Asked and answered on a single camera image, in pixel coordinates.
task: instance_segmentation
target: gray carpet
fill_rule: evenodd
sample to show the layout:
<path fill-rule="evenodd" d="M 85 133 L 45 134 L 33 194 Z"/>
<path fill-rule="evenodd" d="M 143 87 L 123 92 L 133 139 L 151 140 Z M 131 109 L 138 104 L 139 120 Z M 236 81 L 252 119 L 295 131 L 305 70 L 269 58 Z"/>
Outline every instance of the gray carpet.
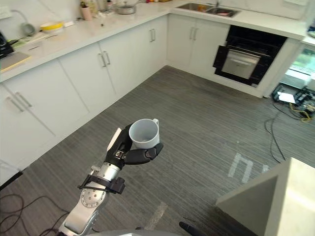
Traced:
<path fill-rule="evenodd" d="M 80 196 L 76 186 L 91 165 L 102 163 L 116 128 L 141 118 L 158 118 L 164 149 L 148 164 L 124 167 L 120 176 L 126 180 L 126 188 L 122 195 L 110 196 L 95 229 L 145 226 L 164 202 L 167 208 L 157 230 L 187 236 L 178 226 L 183 220 L 207 236 L 251 236 L 252 232 L 214 204 L 219 196 L 243 184 L 245 165 L 240 164 L 233 177 L 227 176 L 237 153 L 253 162 L 250 179 L 262 172 L 263 165 L 272 168 L 277 164 L 269 153 L 270 135 L 264 130 L 264 121 L 276 113 L 270 99 L 166 66 L 36 160 L 0 195 L 21 194 L 25 204 L 47 195 L 71 210 Z M 302 123 L 285 114 L 274 124 L 285 157 L 313 167 L 314 131 L 314 122 Z M 281 159 L 275 145 L 273 152 Z M 12 197 L 2 200 L 0 207 L 2 211 L 14 210 L 20 203 Z M 40 199 L 23 211 L 22 218 L 29 233 L 36 236 L 61 215 L 48 200 Z M 6 216 L 1 213 L 1 220 Z M 5 221 L 1 230 L 12 221 Z M 3 234 L 19 235 L 26 235 L 21 222 Z"/>

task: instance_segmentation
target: white kitchen cabinet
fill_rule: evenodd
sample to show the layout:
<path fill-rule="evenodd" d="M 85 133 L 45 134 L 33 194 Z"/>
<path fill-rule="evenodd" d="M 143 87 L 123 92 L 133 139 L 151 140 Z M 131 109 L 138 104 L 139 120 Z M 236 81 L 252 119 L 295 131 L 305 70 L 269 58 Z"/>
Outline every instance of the white kitchen cabinet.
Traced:
<path fill-rule="evenodd" d="M 168 17 L 167 59 L 176 65 L 187 67 L 193 44 L 196 18 L 170 14 Z"/>
<path fill-rule="evenodd" d="M 3 185 L 18 172 L 19 170 L 16 167 L 8 165 L 0 160 L 0 185 Z"/>
<path fill-rule="evenodd" d="M 90 112 L 96 114 L 116 101 L 104 56 L 94 43 L 58 59 Z"/>
<path fill-rule="evenodd" d="M 1 85 L 0 99 L 0 160 L 22 170 L 38 158 L 36 149 L 54 135 Z M 6 178 L 10 171 L 15 174 L 12 168 L 5 171 Z"/>
<path fill-rule="evenodd" d="M 219 45 L 224 45 L 230 25 L 201 20 L 196 21 L 191 51 L 190 71 L 201 77 L 213 75 L 214 59 Z"/>
<path fill-rule="evenodd" d="M 135 77 L 139 84 L 166 65 L 167 16 L 131 29 Z"/>
<path fill-rule="evenodd" d="M 153 29 L 154 41 L 151 43 L 150 75 L 166 65 L 167 48 L 167 16 L 150 21 Z"/>
<path fill-rule="evenodd" d="M 230 25 L 170 14 L 167 59 L 170 65 L 204 78 L 214 74 L 218 46 L 224 45 Z"/>
<path fill-rule="evenodd" d="M 131 50 L 130 37 L 130 30 L 127 30 L 99 42 L 117 99 L 140 84 L 134 75 L 136 58 Z"/>
<path fill-rule="evenodd" d="M 3 85 L 56 135 L 63 135 L 68 126 L 88 113 L 56 59 L 17 75 Z"/>

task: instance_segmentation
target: sink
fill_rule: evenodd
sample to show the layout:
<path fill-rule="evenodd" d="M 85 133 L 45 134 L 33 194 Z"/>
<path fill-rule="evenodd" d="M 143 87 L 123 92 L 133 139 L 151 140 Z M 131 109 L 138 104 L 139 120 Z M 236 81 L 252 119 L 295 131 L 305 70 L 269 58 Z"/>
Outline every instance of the sink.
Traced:
<path fill-rule="evenodd" d="M 218 15 L 218 16 L 226 16 L 226 17 L 233 17 L 238 12 L 239 11 L 220 8 L 220 7 L 212 7 L 206 11 L 206 13 L 209 13 L 209 14 L 214 14 L 214 15 Z"/>
<path fill-rule="evenodd" d="M 213 14 L 217 16 L 225 16 L 225 17 L 233 17 L 239 11 L 221 8 L 221 7 L 214 7 L 213 5 L 206 5 L 206 4 L 199 4 L 199 3 L 187 3 L 182 6 L 178 6 L 177 8 L 191 10 L 191 11 L 199 11 L 205 12 L 208 14 Z"/>
<path fill-rule="evenodd" d="M 208 11 L 211 7 L 211 5 L 205 5 L 205 4 L 199 4 L 199 3 L 187 3 L 185 5 L 179 6 L 177 8 L 181 9 L 186 9 L 186 10 L 191 10 L 191 11 L 200 11 L 200 12 L 206 12 Z"/>

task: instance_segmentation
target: robotic hand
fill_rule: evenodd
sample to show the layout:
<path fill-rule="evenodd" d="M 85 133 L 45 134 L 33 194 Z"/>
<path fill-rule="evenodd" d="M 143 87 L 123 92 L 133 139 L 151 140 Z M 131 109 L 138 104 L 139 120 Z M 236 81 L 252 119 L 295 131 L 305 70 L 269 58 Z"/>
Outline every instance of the robotic hand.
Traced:
<path fill-rule="evenodd" d="M 97 218 L 98 211 L 108 201 L 109 193 L 121 194 L 125 188 L 125 180 L 116 178 L 124 165 L 145 164 L 159 154 L 163 144 L 159 143 L 150 149 L 130 150 L 132 140 L 129 129 L 132 124 L 123 130 L 117 129 L 107 147 L 105 161 L 101 168 L 92 166 L 91 173 L 78 186 L 82 189 L 80 200 L 68 217 L 59 227 L 57 236 L 87 235 Z"/>

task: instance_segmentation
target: white cup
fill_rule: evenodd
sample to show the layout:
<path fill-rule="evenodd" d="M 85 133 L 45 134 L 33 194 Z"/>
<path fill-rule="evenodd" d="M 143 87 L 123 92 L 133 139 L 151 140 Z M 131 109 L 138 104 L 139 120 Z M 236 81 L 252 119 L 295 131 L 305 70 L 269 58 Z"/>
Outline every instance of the white cup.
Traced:
<path fill-rule="evenodd" d="M 159 143 L 158 119 L 137 120 L 129 129 L 129 136 L 138 149 L 150 149 Z"/>

